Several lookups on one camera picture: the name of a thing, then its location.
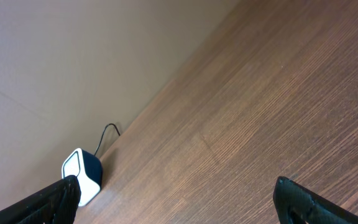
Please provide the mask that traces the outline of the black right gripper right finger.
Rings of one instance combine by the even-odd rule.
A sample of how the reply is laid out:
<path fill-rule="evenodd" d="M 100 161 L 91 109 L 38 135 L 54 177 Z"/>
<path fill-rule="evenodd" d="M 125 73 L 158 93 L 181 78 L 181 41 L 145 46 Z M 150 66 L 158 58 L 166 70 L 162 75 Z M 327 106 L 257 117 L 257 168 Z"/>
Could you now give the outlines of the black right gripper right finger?
<path fill-rule="evenodd" d="M 358 224 L 358 216 L 287 177 L 277 178 L 273 202 L 280 224 Z"/>

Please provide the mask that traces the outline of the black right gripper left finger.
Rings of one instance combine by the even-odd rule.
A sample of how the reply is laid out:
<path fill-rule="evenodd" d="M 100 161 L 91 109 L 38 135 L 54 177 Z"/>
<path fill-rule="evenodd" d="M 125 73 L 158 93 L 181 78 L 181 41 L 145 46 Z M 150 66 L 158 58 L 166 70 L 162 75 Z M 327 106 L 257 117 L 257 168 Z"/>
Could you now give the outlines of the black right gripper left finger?
<path fill-rule="evenodd" d="M 81 197 L 75 175 L 52 185 L 0 211 L 0 224 L 73 224 Z"/>

